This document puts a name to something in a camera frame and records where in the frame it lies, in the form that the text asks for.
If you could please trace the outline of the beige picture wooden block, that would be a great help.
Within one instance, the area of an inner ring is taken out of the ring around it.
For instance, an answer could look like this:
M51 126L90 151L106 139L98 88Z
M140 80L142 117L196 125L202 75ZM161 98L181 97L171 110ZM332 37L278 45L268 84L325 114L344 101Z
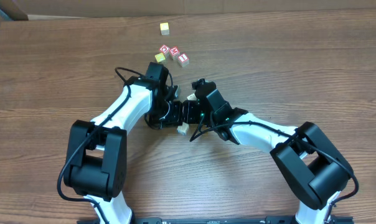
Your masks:
M193 94L189 95L189 96L187 97L187 99L190 100L190 101L196 101L196 100L197 100L197 97L196 97L196 95L193 93Z

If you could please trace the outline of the beige drawing wooden block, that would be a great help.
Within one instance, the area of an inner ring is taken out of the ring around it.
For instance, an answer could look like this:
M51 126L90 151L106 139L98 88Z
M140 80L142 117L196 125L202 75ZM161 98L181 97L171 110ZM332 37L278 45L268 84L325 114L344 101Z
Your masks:
M181 135L186 135L189 130L189 124L183 122L181 125L177 127L177 132Z

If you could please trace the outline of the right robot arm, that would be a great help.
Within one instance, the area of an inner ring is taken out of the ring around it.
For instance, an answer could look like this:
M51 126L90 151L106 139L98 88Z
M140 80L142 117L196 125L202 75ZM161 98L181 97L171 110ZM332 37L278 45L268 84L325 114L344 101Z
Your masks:
M282 126L232 108L214 82L192 83L194 99L183 104L184 122L197 124L191 136L215 132L220 139L269 154L299 199L295 223L335 223L332 209L354 196L359 183L344 156L314 123Z

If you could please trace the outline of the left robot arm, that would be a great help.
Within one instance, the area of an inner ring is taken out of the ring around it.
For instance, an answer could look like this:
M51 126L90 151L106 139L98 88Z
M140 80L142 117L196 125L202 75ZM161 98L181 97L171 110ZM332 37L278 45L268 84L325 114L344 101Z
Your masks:
M140 118L155 130L182 124L177 85L169 70L151 62L145 74L122 79L123 91L101 115L70 128L65 165L57 192L66 201L88 202L95 223L134 223L122 193L127 171L127 137Z

